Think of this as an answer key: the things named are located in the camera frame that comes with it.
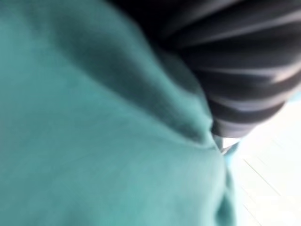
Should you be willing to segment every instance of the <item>light-colored surface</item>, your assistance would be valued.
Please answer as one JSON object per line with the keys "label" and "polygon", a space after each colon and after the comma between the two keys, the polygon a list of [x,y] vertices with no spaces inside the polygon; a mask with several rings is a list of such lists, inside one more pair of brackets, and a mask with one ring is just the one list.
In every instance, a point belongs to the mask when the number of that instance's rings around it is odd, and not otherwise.
{"label": "light-colored surface", "polygon": [[245,138],[231,167],[239,226],[301,226],[301,103]]}

